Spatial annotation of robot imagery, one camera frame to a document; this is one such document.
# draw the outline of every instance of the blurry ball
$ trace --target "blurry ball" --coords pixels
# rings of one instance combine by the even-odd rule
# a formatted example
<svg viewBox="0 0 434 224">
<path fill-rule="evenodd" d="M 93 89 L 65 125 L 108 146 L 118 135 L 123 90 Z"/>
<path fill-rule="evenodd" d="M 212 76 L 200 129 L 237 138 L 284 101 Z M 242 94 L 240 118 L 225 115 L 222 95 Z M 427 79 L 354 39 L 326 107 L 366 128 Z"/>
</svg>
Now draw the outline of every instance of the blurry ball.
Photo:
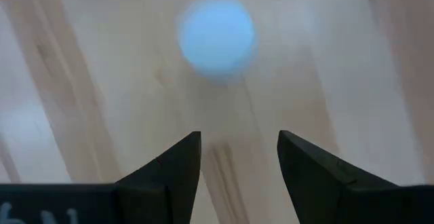
<svg viewBox="0 0 434 224">
<path fill-rule="evenodd" d="M 202 0 L 180 20 L 178 41 L 196 71 L 207 77 L 228 77 L 247 66 L 255 32 L 239 1 Z"/>
</svg>

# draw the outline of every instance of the black plastic part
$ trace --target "black plastic part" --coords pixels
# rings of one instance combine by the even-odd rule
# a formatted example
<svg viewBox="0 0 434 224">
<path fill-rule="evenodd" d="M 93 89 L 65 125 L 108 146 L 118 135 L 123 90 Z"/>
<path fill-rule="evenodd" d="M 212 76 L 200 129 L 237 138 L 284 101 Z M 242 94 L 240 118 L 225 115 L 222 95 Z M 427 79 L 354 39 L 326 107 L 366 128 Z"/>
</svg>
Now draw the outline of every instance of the black plastic part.
<svg viewBox="0 0 434 224">
<path fill-rule="evenodd" d="M 277 152 L 300 224 L 434 223 L 433 186 L 397 186 L 288 131 Z"/>
<path fill-rule="evenodd" d="M 200 162 L 201 135 L 192 132 L 113 184 L 0 185 L 0 223 L 187 224 Z"/>
</svg>

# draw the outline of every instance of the blue ball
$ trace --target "blue ball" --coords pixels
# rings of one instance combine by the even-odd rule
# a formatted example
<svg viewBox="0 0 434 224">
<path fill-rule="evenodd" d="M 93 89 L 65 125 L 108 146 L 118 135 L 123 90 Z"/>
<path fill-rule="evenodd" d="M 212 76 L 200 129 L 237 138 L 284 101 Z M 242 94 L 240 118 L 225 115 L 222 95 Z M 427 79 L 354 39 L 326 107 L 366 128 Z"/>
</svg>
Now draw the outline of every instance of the blue ball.
<svg viewBox="0 0 434 224">
<path fill-rule="evenodd" d="M 186 11 L 178 31 L 182 54 L 207 77 L 240 73 L 255 43 L 252 20 L 237 0 L 197 2 Z"/>
</svg>

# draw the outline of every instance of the wooden surface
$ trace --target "wooden surface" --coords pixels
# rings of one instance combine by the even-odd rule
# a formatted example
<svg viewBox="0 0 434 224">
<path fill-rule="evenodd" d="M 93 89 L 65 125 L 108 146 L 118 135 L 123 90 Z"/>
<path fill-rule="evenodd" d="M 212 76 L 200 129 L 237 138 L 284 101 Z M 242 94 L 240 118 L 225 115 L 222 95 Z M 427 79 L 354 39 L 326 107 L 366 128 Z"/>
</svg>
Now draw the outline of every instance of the wooden surface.
<svg viewBox="0 0 434 224">
<path fill-rule="evenodd" d="M 192 223 L 297 223 L 281 129 L 434 181 L 434 0 L 241 0 L 258 46 L 227 83 L 178 49 L 192 1 L 0 0 L 0 181 L 114 181 L 200 130 Z"/>
</svg>

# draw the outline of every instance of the light wood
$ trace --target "light wood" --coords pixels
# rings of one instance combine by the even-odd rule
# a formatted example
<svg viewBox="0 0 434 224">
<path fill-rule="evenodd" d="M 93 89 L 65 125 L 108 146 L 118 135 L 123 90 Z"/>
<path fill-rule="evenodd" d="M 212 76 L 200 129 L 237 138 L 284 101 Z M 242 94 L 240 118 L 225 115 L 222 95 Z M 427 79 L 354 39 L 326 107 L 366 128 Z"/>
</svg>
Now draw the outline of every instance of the light wood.
<svg viewBox="0 0 434 224">
<path fill-rule="evenodd" d="M 297 223 L 282 129 L 395 183 L 433 181 L 434 0 L 240 0 L 258 45 L 226 83 L 178 49 L 195 0 L 0 1 L 0 181 L 114 181 L 200 130 L 192 223 Z"/>
</svg>

